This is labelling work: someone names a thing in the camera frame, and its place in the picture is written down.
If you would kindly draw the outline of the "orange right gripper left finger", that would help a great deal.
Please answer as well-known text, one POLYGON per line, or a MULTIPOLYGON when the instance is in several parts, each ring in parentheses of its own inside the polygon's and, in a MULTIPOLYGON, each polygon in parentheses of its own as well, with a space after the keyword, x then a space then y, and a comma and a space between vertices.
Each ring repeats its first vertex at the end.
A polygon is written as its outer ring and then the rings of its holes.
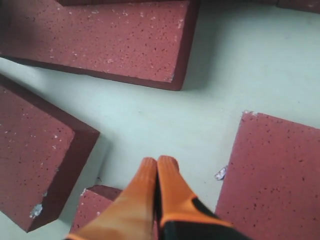
POLYGON ((152 240, 157 162, 145 157, 128 186, 97 218, 68 240, 152 240))

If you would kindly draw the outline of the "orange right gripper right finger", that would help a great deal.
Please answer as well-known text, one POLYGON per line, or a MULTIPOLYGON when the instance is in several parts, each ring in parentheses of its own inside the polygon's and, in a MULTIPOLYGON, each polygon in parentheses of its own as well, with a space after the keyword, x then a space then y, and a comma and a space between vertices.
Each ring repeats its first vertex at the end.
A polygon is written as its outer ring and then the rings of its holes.
POLYGON ((172 156, 157 160, 157 221, 160 240, 249 240, 208 209, 180 174, 172 156))

